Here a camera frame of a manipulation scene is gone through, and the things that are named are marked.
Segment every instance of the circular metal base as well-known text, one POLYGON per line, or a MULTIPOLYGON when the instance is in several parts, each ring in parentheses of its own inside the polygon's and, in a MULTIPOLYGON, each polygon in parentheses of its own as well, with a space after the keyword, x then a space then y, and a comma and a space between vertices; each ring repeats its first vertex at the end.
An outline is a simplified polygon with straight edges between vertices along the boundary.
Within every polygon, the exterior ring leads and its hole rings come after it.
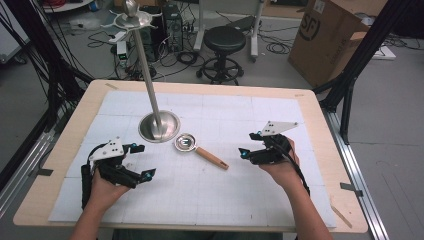
POLYGON ((145 116, 138 126, 141 137, 152 143, 162 143, 169 141, 180 131, 180 120, 169 111, 159 111, 162 127, 159 131, 153 113, 145 116))

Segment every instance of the human hand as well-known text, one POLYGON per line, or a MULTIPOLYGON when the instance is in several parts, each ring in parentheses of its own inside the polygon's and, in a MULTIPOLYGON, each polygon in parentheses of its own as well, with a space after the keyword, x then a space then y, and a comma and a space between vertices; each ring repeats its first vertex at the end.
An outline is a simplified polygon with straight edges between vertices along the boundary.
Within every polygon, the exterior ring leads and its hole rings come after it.
MULTIPOLYGON (((289 140, 292 148, 292 150, 289 152, 289 155, 293 160, 295 160, 297 164, 299 164, 299 157, 295 153, 294 141, 290 138, 287 139, 289 140)), ((259 165, 259 167, 268 172, 274 181, 284 189, 297 185, 294 183, 301 183, 300 177, 297 175, 293 164, 289 161, 283 161, 277 164, 262 164, 259 165)))
POLYGON ((99 170, 96 169, 91 185, 91 195, 85 208, 99 212, 106 212, 127 191, 128 187, 115 186, 111 182, 101 178, 99 170))

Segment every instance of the wooden handle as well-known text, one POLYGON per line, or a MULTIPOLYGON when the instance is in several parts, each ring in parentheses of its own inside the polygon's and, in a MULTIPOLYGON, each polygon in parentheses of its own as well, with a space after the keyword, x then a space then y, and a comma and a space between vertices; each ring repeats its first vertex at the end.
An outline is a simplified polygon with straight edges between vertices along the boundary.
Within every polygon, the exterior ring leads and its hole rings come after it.
POLYGON ((213 155, 212 153, 206 151, 205 149, 201 147, 196 148, 196 153, 202 156, 204 159, 208 160, 209 162, 217 165, 218 167, 227 170, 228 164, 226 164, 224 161, 219 159, 217 156, 213 155))

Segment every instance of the stool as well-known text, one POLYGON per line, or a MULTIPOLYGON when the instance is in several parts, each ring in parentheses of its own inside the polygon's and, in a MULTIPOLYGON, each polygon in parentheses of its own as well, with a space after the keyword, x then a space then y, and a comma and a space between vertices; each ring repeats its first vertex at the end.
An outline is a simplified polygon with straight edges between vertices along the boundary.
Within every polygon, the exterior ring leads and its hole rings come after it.
POLYGON ((246 45, 246 37, 239 30, 220 26, 211 28, 203 37, 205 45, 215 52, 214 58, 203 63, 202 67, 196 72, 198 78, 204 74, 211 80, 211 84, 218 82, 233 81, 238 86, 237 77, 244 74, 241 66, 234 60, 227 58, 228 55, 238 52, 246 45))

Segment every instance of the black cable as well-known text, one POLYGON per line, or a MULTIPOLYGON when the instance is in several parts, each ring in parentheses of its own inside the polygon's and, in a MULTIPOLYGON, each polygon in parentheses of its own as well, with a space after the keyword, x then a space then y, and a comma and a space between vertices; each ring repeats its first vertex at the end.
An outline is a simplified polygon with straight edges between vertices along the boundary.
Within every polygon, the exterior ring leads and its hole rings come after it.
POLYGON ((55 33, 56 37, 58 38, 58 41, 61 44, 62 48, 64 50, 66 50, 64 52, 65 52, 66 56, 68 57, 69 63, 72 63, 73 62, 74 65, 72 67, 74 67, 75 69, 78 70, 78 66, 77 66, 77 63, 78 63, 78 65, 80 67, 82 67, 82 69, 89 75, 89 77, 91 79, 95 79, 95 77, 92 74, 90 74, 90 72, 78 61, 78 59, 71 52, 71 49, 69 47, 69 44, 66 41, 65 35, 63 34, 63 32, 61 30, 61 27, 60 27, 60 24, 59 24, 58 20, 56 19, 56 21, 58 23, 58 26, 59 26, 59 29, 60 29, 60 31, 62 33, 63 38, 64 38, 64 42, 62 42, 62 39, 58 36, 58 34, 56 33, 56 31, 54 30, 54 28, 53 28, 53 26, 51 24, 51 21, 46 17, 47 15, 46 15, 46 13, 44 11, 44 8, 40 8, 39 5, 37 5, 37 4, 34 3, 34 1, 32 1, 32 5, 33 5, 34 9, 38 11, 38 14, 40 16, 42 16, 47 23, 49 23, 49 26, 52 28, 53 32, 55 33))
POLYGON ((7 23, 8 23, 8 25, 9 25, 9 26, 12 26, 12 21, 10 21, 9 14, 7 14, 6 9, 5 9, 5 8, 4 8, 4 6, 3 6, 3 2, 0 2, 0 6, 1 6, 1 8, 3 9, 4 13, 6 14, 6 18, 7 18, 7 19, 5 19, 5 20, 7 20, 7 23))
POLYGON ((50 150, 48 150, 47 152, 45 152, 43 154, 43 156, 40 157, 40 160, 38 161, 38 164, 37 164, 39 170, 41 169, 41 163, 43 162, 43 159, 45 157, 47 157, 47 155, 49 155, 52 150, 53 150, 53 148, 51 148, 50 150))
POLYGON ((87 47, 89 47, 89 48, 98 48, 98 47, 103 46, 104 44, 107 44, 107 45, 111 45, 111 46, 113 46, 114 44, 111 44, 111 43, 109 43, 109 42, 105 42, 105 41, 102 41, 102 40, 99 40, 99 39, 95 39, 95 38, 93 38, 94 36, 97 36, 97 35, 102 34, 102 33, 104 33, 104 34, 106 34, 107 36, 112 37, 112 38, 114 38, 114 37, 115 37, 114 35, 110 35, 110 34, 108 34, 108 33, 107 33, 107 32, 105 32, 105 31, 101 31, 101 32, 93 33, 93 34, 91 34, 90 36, 88 36, 88 39, 90 39, 92 42, 88 43, 88 44, 87 44, 87 47))
POLYGON ((190 13, 191 13, 191 16, 193 16, 193 22, 191 22, 191 27, 194 29, 194 23, 196 22, 196 16, 194 16, 194 14, 193 14, 193 11, 191 11, 191 7, 190 7, 190 4, 188 4, 188 10, 190 11, 190 13))
POLYGON ((188 67, 190 67, 190 65, 187 65, 187 66, 185 66, 183 69, 178 70, 178 71, 176 71, 176 72, 169 73, 169 74, 165 74, 165 75, 162 75, 162 76, 159 76, 159 77, 153 78, 152 80, 155 80, 155 79, 158 79, 158 78, 161 78, 161 77, 167 77, 167 76, 171 76, 171 75, 174 75, 174 74, 180 73, 180 72, 182 72, 182 71, 186 70, 188 67))
POLYGON ((278 31, 284 31, 289 29, 299 28, 299 26, 296 27, 288 27, 288 28, 281 28, 281 29, 272 29, 272 30, 260 30, 261 32, 278 32, 278 31))
POLYGON ((197 62, 198 55, 196 52, 180 52, 177 55, 177 61, 186 65, 193 65, 197 62))
POLYGON ((9 19, 9 16, 7 14, 7 12, 5 12, 6 17, 3 16, 2 13, 0 13, 0 23, 2 23, 2 25, 4 26, 4 28, 12 35, 12 37, 17 41, 17 43, 22 47, 22 49, 27 53, 27 56, 29 58, 29 60, 31 61, 35 72, 38 75, 38 79, 41 83, 41 87, 43 89, 44 95, 47 97, 47 91, 44 87, 44 84, 42 84, 42 80, 47 82, 47 76, 44 74, 44 72, 38 68, 37 63, 41 65, 41 63, 43 63, 39 57, 37 57, 29 48, 29 46, 25 43, 25 41, 20 37, 20 35, 15 31, 15 29, 13 28, 13 25, 11 24, 10 21, 8 21, 7 19, 9 19))
MULTIPOLYGON (((50 5, 50 3, 48 3, 48 4, 49 4, 49 6, 50 6, 51 11, 52 11, 52 12, 54 12, 54 10, 53 10, 52 6, 50 5)), ((35 9, 35 10, 38 10, 38 11, 39 11, 40 16, 42 16, 42 17, 44 18, 45 22, 46 22, 46 23, 48 24, 48 26, 49 26, 49 27, 53 30, 53 33, 55 34, 55 36, 56 36, 56 38, 57 38, 57 40, 58 40, 59 44, 60 44, 60 45, 61 45, 61 47, 62 47, 62 49, 67 50, 67 51, 64 51, 64 54, 65 54, 65 56, 66 56, 66 57, 67 57, 67 59, 68 59, 68 63, 69 63, 69 64, 71 64, 71 66, 72 66, 72 63, 73 63, 73 64, 74 64, 74 65, 73 65, 73 67, 77 68, 77 67, 76 67, 76 63, 75 63, 75 61, 74 61, 74 57, 73 57, 73 55, 72 55, 72 53, 71 53, 71 50, 70 50, 70 48, 69 48, 69 44, 68 44, 68 42, 66 41, 65 34, 63 33, 62 28, 61 28, 61 26, 60 26, 59 20, 58 20, 58 19, 57 19, 57 18, 53 15, 53 19, 54 19, 54 20, 56 20, 56 23, 57 23, 57 25, 58 25, 58 29, 59 29, 60 34, 62 35, 62 37, 60 37, 60 36, 58 35, 58 33, 54 30, 54 27, 53 27, 52 22, 50 21, 50 19, 49 19, 49 18, 47 18, 47 17, 46 17, 46 14, 45 14, 44 8, 43 8, 43 11, 41 12, 41 11, 40 11, 40 9, 38 9, 38 8, 37 8, 37 6, 38 6, 38 5, 34 4, 34 1, 32 1, 32 6, 34 7, 34 9, 35 9)))
POLYGON ((221 17, 223 17, 223 18, 225 18, 225 19, 227 19, 227 21, 228 22, 230 22, 230 23, 232 23, 233 21, 231 21, 227 16, 225 16, 225 15, 222 15, 221 13, 219 13, 218 11, 215 11, 219 16, 221 16, 221 17))
POLYGON ((303 187, 305 188, 305 190, 306 190, 306 192, 308 193, 308 195, 310 196, 311 195, 311 190, 309 189, 309 186, 308 186, 308 184, 306 183, 306 180, 305 180, 305 176, 303 175, 303 173, 302 173, 302 170, 300 170, 300 167, 299 167, 299 164, 297 164, 296 163, 296 153, 295 153, 295 151, 294 151, 294 149, 291 147, 291 145, 290 145, 290 148, 291 148, 291 150, 293 150, 293 156, 295 157, 295 159, 293 159, 291 156, 290 156, 290 154, 288 153, 288 152, 286 152, 279 144, 274 144, 274 147, 276 147, 276 148, 278 148, 278 150, 280 151, 280 152, 282 152, 282 153, 284 153, 284 155, 289 159, 289 161, 291 162, 291 164, 293 165, 293 167, 294 167, 294 170, 296 171, 296 173, 297 173, 297 175, 300 177, 300 179, 302 180, 302 184, 303 184, 303 187))
POLYGON ((405 48, 412 49, 412 50, 424 50, 424 48, 421 48, 421 44, 420 44, 420 42, 417 38, 407 38, 407 37, 402 38, 402 37, 400 37, 398 35, 394 35, 394 34, 389 34, 386 37, 384 44, 386 46, 405 47, 405 48), (403 39, 415 39, 415 41, 417 41, 418 47, 408 46, 408 43, 405 42, 403 39))
POLYGON ((262 41, 268 43, 266 49, 275 54, 288 54, 292 48, 293 40, 284 40, 277 37, 264 36, 258 34, 262 41))
POLYGON ((164 66, 164 67, 172 67, 172 66, 174 66, 175 64, 177 64, 178 60, 177 60, 177 59, 175 59, 175 62, 173 62, 172 64, 170 64, 170 65, 165 65, 165 64, 162 62, 162 60, 163 60, 163 59, 165 59, 168 55, 169 55, 169 52, 167 52, 167 53, 166 53, 166 55, 165 55, 163 58, 159 58, 159 62, 160 62, 160 64, 161 64, 162 66, 164 66))
POLYGON ((121 76, 119 76, 118 74, 119 63, 116 63, 115 56, 113 56, 113 65, 115 66, 114 70, 115 70, 116 77, 118 78, 118 80, 122 80, 121 76))

